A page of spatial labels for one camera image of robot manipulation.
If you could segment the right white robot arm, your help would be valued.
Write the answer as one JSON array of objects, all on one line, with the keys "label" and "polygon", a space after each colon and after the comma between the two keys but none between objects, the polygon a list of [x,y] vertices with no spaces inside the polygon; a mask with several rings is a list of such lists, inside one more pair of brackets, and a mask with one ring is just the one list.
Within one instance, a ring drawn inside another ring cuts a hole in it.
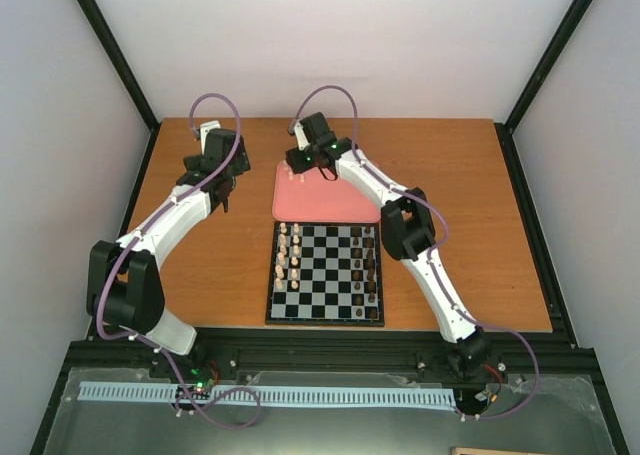
[{"label": "right white robot arm", "polygon": [[490,356],[489,341],[444,268],[425,193],[394,181],[354,140],[337,138],[320,112],[294,119],[288,133],[297,146],[286,152],[285,160],[295,174],[327,169],[380,209],[383,247],[410,272],[436,316],[449,372],[459,380],[475,376]]}]

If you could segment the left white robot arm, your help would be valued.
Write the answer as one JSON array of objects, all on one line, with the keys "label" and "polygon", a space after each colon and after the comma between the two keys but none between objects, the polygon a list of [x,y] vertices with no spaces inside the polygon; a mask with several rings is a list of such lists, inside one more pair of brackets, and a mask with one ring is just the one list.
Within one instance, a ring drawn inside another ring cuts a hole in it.
[{"label": "left white robot arm", "polygon": [[171,251],[217,208],[227,210],[238,176],[250,170],[244,139],[217,121],[197,130],[201,152],[184,158],[186,172],[168,198],[140,225],[90,251],[87,312],[100,326],[120,327],[174,353],[186,377],[201,375],[208,353],[195,344],[194,327],[166,307],[160,269]]}]

